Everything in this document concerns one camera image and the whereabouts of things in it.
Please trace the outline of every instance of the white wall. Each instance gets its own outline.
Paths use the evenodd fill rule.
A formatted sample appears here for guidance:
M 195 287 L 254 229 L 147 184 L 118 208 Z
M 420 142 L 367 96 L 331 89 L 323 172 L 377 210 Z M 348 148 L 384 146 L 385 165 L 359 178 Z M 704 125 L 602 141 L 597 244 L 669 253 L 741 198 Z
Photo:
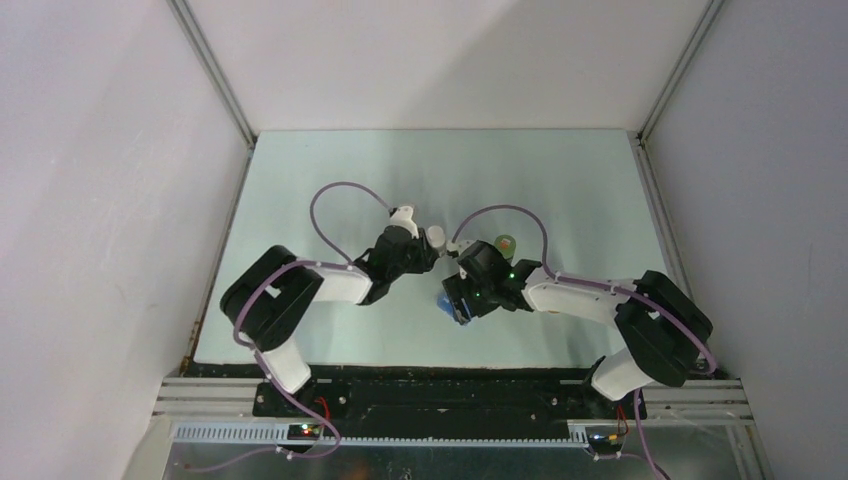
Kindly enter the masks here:
M 636 130 L 707 1 L 191 3 L 256 130 Z
M 780 479 L 845 478 L 848 3 L 728 2 L 650 139 Z
M 0 476 L 114 480 L 245 148 L 165 2 L 0 8 Z

